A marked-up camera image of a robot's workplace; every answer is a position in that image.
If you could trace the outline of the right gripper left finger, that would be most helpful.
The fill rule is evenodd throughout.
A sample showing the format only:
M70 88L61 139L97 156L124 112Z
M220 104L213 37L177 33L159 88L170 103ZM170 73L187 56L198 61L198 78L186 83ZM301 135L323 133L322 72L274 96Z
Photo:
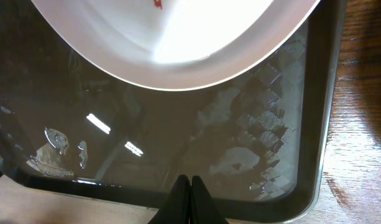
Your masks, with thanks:
M187 224L189 223L190 181L180 175L173 185L164 205L148 224Z

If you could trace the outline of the pink plate with red stain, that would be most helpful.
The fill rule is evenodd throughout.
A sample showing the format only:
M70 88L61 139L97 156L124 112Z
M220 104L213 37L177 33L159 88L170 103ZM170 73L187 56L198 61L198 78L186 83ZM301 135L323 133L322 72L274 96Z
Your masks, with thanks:
M319 0L35 0L59 36L122 81L188 91L230 80L276 51Z

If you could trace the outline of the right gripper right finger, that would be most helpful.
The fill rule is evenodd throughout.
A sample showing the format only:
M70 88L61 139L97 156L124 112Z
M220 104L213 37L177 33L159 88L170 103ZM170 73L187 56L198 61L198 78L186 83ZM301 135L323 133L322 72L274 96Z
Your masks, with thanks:
M200 176L192 177L190 194L191 224L229 224L216 208Z

